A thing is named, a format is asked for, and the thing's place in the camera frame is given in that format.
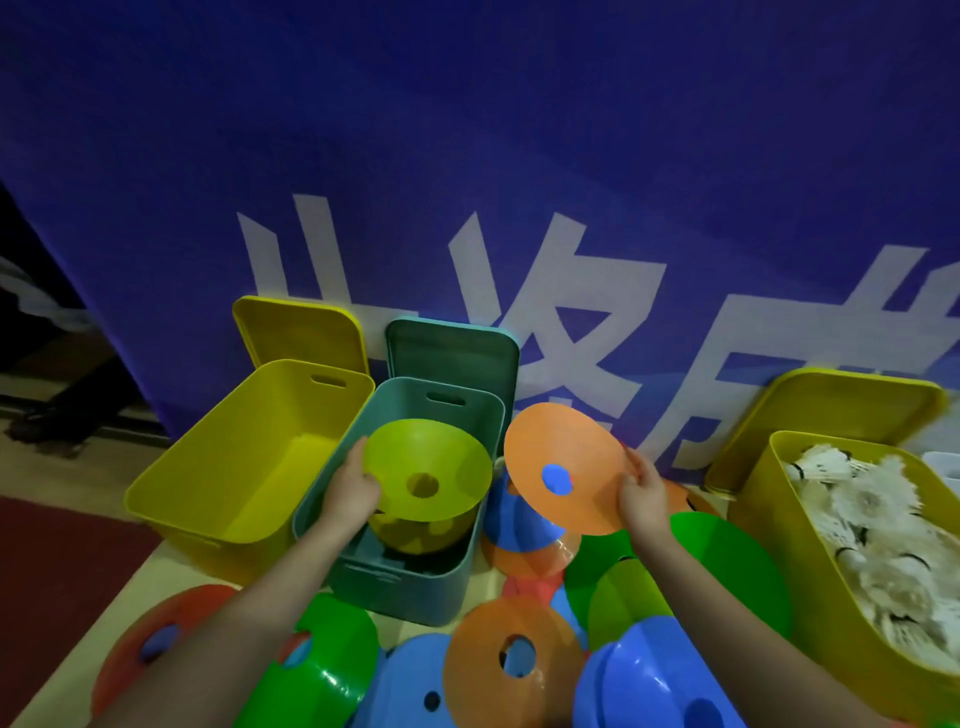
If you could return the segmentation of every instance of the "blue backdrop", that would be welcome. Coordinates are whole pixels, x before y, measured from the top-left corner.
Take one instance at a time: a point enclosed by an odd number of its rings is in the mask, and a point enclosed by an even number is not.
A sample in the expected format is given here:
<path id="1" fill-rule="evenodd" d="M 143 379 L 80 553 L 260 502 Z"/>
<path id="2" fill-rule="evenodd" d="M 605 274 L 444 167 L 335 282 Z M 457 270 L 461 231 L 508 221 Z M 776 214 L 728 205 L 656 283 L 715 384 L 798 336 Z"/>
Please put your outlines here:
<path id="1" fill-rule="evenodd" d="M 678 476 L 805 362 L 960 388 L 955 3 L 0 24 L 0 177 L 174 433 L 251 370 L 229 307 L 257 290 L 371 338 L 394 309 L 502 325 L 517 406 L 572 400 Z"/>

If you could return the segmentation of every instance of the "pile of shuttlecocks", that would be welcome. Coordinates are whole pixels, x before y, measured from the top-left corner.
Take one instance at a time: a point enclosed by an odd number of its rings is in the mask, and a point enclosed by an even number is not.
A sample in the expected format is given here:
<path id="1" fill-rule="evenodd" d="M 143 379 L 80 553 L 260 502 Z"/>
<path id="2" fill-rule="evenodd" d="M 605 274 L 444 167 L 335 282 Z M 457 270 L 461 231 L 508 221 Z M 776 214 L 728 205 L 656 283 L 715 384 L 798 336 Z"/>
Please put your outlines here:
<path id="1" fill-rule="evenodd" d="M 902 459 L 815 445 L 786 470 L 864 617 L 900 652 L 960 674 L 960 539 L 921 515 Z"/>

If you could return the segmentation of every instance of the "handle cutout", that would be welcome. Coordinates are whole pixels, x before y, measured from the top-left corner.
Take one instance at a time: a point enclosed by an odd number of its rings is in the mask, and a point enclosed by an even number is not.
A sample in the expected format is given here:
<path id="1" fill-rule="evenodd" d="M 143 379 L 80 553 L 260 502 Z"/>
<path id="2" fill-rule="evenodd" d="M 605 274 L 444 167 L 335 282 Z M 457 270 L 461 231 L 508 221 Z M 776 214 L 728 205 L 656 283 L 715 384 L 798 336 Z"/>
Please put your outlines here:
<path id="1" fill-rule="evenodd" d="M 318 384 L 327 384 L 331 387 L 340 387 L 343 389 L 347 386 L 347 383 L 342 379 L 338 379 L 336 376 L 327 376 L 327 375 L 313 375 L 310 377 Z"/>
<path id="2" fill-rule="evenodd" d="M 443 392 L 427 392 L 426 398 L 430 401 L 438 401 L 442 402 L 443 404 L 452 404 L 455 407 L 463 407 L 467 404 L 467 401 L 462 397 L 448 395 Z"/>

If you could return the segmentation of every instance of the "yellow storage bin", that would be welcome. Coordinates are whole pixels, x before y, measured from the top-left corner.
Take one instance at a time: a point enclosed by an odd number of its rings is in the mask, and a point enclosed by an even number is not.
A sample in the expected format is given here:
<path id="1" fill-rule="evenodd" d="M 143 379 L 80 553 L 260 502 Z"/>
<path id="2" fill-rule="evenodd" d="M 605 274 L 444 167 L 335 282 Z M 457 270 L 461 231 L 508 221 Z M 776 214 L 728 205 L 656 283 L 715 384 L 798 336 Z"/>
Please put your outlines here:
<path id="1" fill-rule="evenodd" d="M 920 458 L 889 445 L 805 432 L 769 438 L 729 519 L 770 553 L 793 606 L 793 642 L 875 710 L 926 726 L 960 717 L 960 675 L 923 667 L 885 642 L 853 601 L 833 555 L 800 504 L 783 463 L 827 443 L 858 460 L 896 454 L 917 485 L 924 517 L 960 536 L 960 500 Z"/>
<path id="2" fill-rule="evenodd" d="M 200 569 L 250 584 L 293 544 L 300 499 L 372 393 L 357 372 L 264 364 L 138 477 L 124 504 Z"/>

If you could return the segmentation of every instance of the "bin lid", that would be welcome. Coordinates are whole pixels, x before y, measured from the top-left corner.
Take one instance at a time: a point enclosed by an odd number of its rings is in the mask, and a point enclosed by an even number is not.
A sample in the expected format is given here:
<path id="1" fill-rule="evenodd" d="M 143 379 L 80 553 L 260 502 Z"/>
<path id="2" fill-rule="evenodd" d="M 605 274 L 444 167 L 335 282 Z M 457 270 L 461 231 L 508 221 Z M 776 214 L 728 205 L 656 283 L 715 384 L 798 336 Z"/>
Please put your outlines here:
<path id="1" fill-rule="evenodd" d="M 707 470 L 707 490 L 740 491 L 770 435 L 788 429 L 896 445 L 948 405 L 932 381 L 803 367 L 772 381 Z"/>
<path id="2" fill-rule="evenodd" d="M 514 412 L 520 346 L 500 328 L 401 316 L 387 325 L 387 370 L 497 395 L 506 407 L 497 454 Z"/>
<path id="3" fill-rule="evenodd" d="M 370 374 L 360 322 L 343 308 L 244 296 L 233 303 L 233 318 L 254 367 L 297 359 Z"/>

